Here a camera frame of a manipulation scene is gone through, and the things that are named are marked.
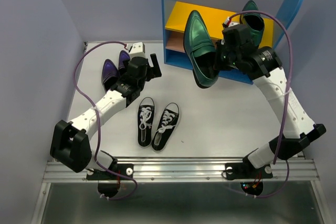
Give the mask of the purple loafer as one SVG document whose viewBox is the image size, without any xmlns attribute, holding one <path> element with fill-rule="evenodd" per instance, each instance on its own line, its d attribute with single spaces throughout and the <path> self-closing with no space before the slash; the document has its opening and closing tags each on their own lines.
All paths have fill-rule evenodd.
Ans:
<svg viewBox="0 0 336 224">
<path fill-rule="evenodd" d="M 101 74 L 101 83 L 105 92 L 107 92 L 119 78 L 120 73 L 115 64 L 110 59 L 106 59 L 103 63 Z"/>
<path fill-rule="evenodd" d="M 120 51 L 119 53 L 119 62 L 118 62 L 118 70 L 124 71 L 126 69 L 125 62 L 130 60 L 129 53 L 126 52 L 125 50 Z"/>
</svg>

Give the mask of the green loafer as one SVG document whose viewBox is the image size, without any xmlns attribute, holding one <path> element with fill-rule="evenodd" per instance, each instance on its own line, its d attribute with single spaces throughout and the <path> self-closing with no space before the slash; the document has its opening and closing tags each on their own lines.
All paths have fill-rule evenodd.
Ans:
<svg viewBox="0 0 336 224">
<path fill-rule="evenodd" d="M 265 23 L 261 15 L 259 13 L 241 14 L 239 17 L 239 22 L 249 27 L 251 38 L 255 47 L 258 48 L 262 41 L 265 29 Z"/>
<path fill-rule="evenodd" d="M 202 89 L 211 87 L 217 81 L 219 74 L 214 70 L 216 48 L 197 10 L 191 11 L 188 16 L 183 46 L 192 64 L 197 86 Z"/>
</svg>

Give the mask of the black sneaker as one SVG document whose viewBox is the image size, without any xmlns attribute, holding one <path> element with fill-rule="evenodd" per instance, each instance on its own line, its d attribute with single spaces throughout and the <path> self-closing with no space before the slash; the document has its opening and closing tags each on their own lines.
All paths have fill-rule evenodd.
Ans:
<svg viewBox="0 0 336 224">
<path fill-rule="evenodd" d="M 152 128 L 155 116 L 155 103 L 151 97 L 145 97 L 139 104 L 138 121 L 138 144 L 147 147 L 152 141 Z"/>
<path fill-rule="evenodd" d="M 169 103 L 163 110 L 151 146 L 154 151 L 164 150 L 180 120 L 180 107 L 177 103 Z"/>
</svg>

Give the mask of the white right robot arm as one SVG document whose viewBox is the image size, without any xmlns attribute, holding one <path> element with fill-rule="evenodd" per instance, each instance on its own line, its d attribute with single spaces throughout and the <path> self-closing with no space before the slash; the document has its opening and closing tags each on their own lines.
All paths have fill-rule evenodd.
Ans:
<svg viewBox="0 0 336 224">
<path fill-rule="evenodd" d="M 215 67 L 236 68 L 262 92 L 280 123 L 280 133 L 267 144 L 247 154 L 239 163 L 228 163 L 223 176 L 228 180 L 271 178 L 266 168 L 274 159 L 286 161 L 303 151 L 324 133 L 305 112 L 291 88 L 282 62 L 269 46 L 257 48 L 249 27 L 244 24 L 224 26 L 223 40 L 216 43 Z"/>
</svg>

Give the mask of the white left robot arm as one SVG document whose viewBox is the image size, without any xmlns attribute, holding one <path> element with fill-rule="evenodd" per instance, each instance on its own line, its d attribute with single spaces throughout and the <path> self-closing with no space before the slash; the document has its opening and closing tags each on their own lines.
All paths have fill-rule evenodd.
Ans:
<svg viewBox="0 0 336 224">
<path fill-rule="evenodd" d="M 69 122 L 59 121 L 54 128 L 50 155 L 75 173 L 93 169 L 106 179 L 117 175 L 117 159 L 102 150 L 93 150 L 90 140 L 107 121 L 140 96 L 146 82 L 161 77 L 157 60 L 156 54 L 149 59 L 131 58 L 126 73 L 95 105 Z"/>
</svg>

